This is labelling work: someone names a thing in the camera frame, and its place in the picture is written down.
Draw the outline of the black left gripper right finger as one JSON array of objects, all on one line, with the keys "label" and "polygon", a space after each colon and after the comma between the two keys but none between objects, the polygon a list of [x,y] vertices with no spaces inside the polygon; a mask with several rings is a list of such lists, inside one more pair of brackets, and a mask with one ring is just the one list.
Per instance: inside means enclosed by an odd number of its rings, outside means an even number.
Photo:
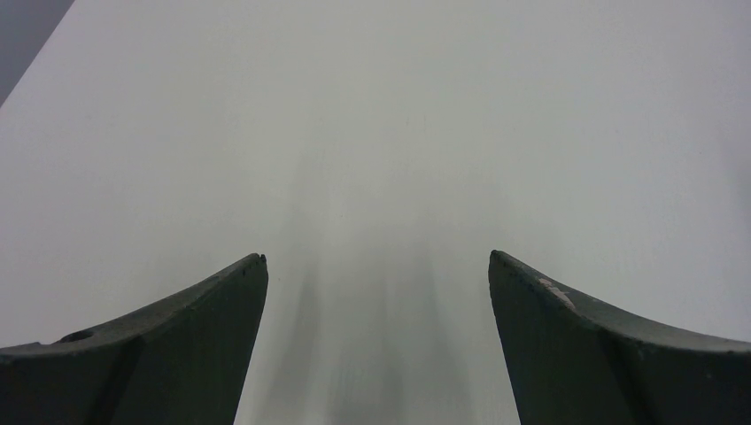
[{"label": "black left gripper right finger", "polygon": [[521,423],[749,423],[749,343],[629,313],[503,251],[488,279]]}]

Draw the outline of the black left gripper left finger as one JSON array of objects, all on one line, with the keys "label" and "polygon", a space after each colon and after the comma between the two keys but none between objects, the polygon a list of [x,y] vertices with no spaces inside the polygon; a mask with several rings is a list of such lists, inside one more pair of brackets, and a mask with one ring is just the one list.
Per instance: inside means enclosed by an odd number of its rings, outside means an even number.
[{"label": "black left gripper left finger", "polygon": [[55,343],[3,348],[2,423],[233,423],[267,286],[252,254]]}]

